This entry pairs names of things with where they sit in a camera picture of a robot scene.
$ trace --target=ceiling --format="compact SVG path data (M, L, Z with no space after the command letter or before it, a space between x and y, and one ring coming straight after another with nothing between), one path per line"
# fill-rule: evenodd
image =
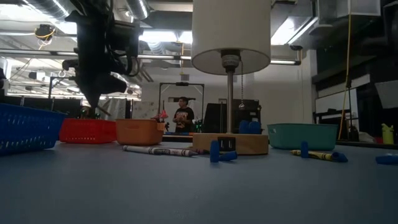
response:
M151 7L151 12L147 19L141 21L141 26L147 29L167 29L174 30L175 32L181 32L182 30L192 29L192 0L147 0ZM281 24L289 16L299 17L310 17L312 16L312 1L311 0L298 0L295 4L291 2L272 1L273 7L271 10L271 35L273 35ZM130 17L126 14L126 0L115 0L114 14L115 18L123 21L130 21ZM42 45L40 41L34 35L28 35L32 33L35 28L40 24L54 24L47 16L32 10L30 7L25 5L12 5L12 4L0 4L0 48L2 49L25 49L25 50L37 50ZM16 35L16 33L22 32L26 35ZM175 43L163 43L164 49L168 54L179 54L182 50L180 44ZM65 37L54 37L51 44L42 46L41 50L56 50L56 51L72 51L76 47L76 41L73 38ZM144 53L150 53L151 48L145 43L141 42L141 47ZM184 44L184 55L190 55L190 44ZM295 60L297 53L290 50L288 46L272 46L272 58L277 59L293 59ZM25 71L19 71L18 68L23 67L31 58L9 58L12 63L11 76L14 76L11 80L14 84L10 92L14 93L32 93L31 90L26 90L25 84L43 84L48 85L48 78L44 80L32 80L28 77L29 72L43 71L46 76L58 75L58 72L62 69L61 60L50 60L50 59L33 59L30 61L29 66L24 68ZM200 72L193 71L190 62L185 62L183 65L187 69L187 73L191 73L193 76L201 76ZM163 82L164 78L162 73L165 70L161 68L169 68L167 73L175 73L178 77L180 70L180 62L165 62L146 60L144 62L144 69L147 70L147 75L151 75L154 82ZM66 76L72 76L73 73L67 73ZM141 91L136 84L148 82L144 75L138 76L137 78L127 78L134 90L134 96L140 97ZM66 91L65 85L75 86L73 81L63 80L62 83L58 83L59 87L54 88L53 93L57 95L71 94ZM37 93L47 93L48 87L35 87L34 91Z

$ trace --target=person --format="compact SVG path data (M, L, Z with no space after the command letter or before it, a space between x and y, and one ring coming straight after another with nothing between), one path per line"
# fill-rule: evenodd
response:
M178 105L180 108L175 112L173 122L176 123L176 133L189 133L193 131L193 110L189 108L188 98L180 97L178 99Z

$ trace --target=blue plastic basket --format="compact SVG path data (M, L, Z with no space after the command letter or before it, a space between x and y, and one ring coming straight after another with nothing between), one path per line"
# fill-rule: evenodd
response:
M269 143L276 149L300 149L306 141L312 151L334 150L337 125L332 124L268 124Z
M54 147L65 115L0 103L0 156Z

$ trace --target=black t-shirt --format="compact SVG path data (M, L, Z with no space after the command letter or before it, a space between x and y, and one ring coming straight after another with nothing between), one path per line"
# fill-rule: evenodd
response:
M177 123L175 127L176 133L189 133L193 131L192 120L194 119L193 111L191 108L180 108L175 112L174 118L181 118L182 120L191 121L191 124Z

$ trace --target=pull chain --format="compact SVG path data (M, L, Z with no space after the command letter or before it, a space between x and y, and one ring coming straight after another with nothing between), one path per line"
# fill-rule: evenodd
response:
M241 60L241 64L242 64L242 67L241 67L241 71L242 71L242 74L241 74L241 104L239 105L239 110L244 110L244 103L243 103L243 62L242 62L242 60Z

